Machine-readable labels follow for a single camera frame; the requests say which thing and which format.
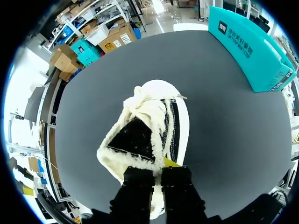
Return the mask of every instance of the black stripe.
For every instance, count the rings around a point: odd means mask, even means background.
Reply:
[[[178,105],[175,102],[171,102],[171,113],[173,115],[174,126],[173,130],[174,135],[172,136],[172,145],[173,145],[173,154],[171,154],[171,160],[177,162],[178,159],[178,147],[179,147],[179,137],[180,137],[180,126],[179,126],[179,114],[178,114]]]

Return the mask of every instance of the logo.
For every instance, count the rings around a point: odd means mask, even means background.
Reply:
[[[219,21],[218,29],[220,32],[222,32],[225,35],[227,28],[228,26],[224,22]]]

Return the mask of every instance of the black fabric panel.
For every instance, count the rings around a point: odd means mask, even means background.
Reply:
[[[162,101],[162,103],[163,103],[163,104],[165,105],[165,107],[166,107],[165,100],[161,100],[161,101]],[[168,113],[166,113],[166,115],[165,115],[164,123],[165,123],[165,132],[163,133],[163,136],[161,136],[162,147],[163,147],[163,148],[165,148],[166,137],[167,137],[167,133],[168,133],[168,123],[169,123],[169,115],[168,115]]]
[[[177,162],[178,159],[178,146],[180,137],[180,127],[179,127],[179,115],[178,115],[178,105],[175,102],[170,103],[171,113],[173,115],[173,136],[171,140],[171,160]]]
[[[108,144],[118,152],[130,152],[146,160],[155,160],[150,142],[151,130],[139,118],[130,121]]]

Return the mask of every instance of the packaging box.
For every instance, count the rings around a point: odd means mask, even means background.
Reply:
[[[66,43],[63,43],[56,47],[56,51],[50,59],[50,64],[63,71],[75,55],[75,52]]]
[[[97,61],[100,58],[101,51],[99,49],[90,48],[83,54],[78,56],[78,60],[87,67],[91,63]]]
[[[82,68],[83,64],[77,58],[73,58],[71,62],[65,67],[65,69],[60,73],[59,78],[64,81],[68,81],[75,71]]]
[[[93,28],[93,31],[89,32],[85,37],[86,40],[88,40],[94,46],[97,46],[101,41],[105,40],[108,37],[108,34],[109,29],[104,23],[102,23],[96,28]]]
[[[77,14],[79,14],[86,6],[88,6],[90,4],[91,0],[87,0],[85,1],[82,5],[77,4],[72,10],[71,10],[71,14],[73,16],[76,16]]]
[[[84,52],[88,51],[89,49],[92,49],[93,51],[98,50],[98,46],[95,47],[93,46],[90,42],[85,40],[84,38],[78,39],[76,42],[71,45],[71,49],[78,55],[80,56]]]
[[[88,31],[90,31],[96,24],[98,20],[92,20],[90,21],[84,28],[80,29],[82,34],[86,34]]]
[[[124,20],[124,19],[120,19],[120,20],[118,20],[118,21],[116,21],[114,24],[119,24],[119,25],[121,25],[121,24],[123,24],[123,23],[125,23],[126,21]]]
[[[278,44],[246,17],[210,6],[209,32],[234,57],[254,92],[279,91],[296,76]]]
[[[30,170],[32,170],[34,172],[39,172],[39,165],[38,165],[37,158],[30,157],[30,158],[28,158],[28,162],[29,162]]]
[[[108,37],[99,43],[105,53],[137,40],[129,22],[123,23],[110,30]]]

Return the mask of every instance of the blue box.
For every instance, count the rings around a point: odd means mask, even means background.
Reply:
[[[85,39],[79,39],[71,45],[71,49],[79,56],[89,49],[97,51],[97,47],[93,46]]]
[[[254,92],[281,90],[296,76],[278,44],[246,17],[211,6],[209,32],[238,62]]]
[[[91,63],[97,61],[101,57],[101,51],[94,48],[86,49],[86,51],[78,56],[78,60],[87,67]]]

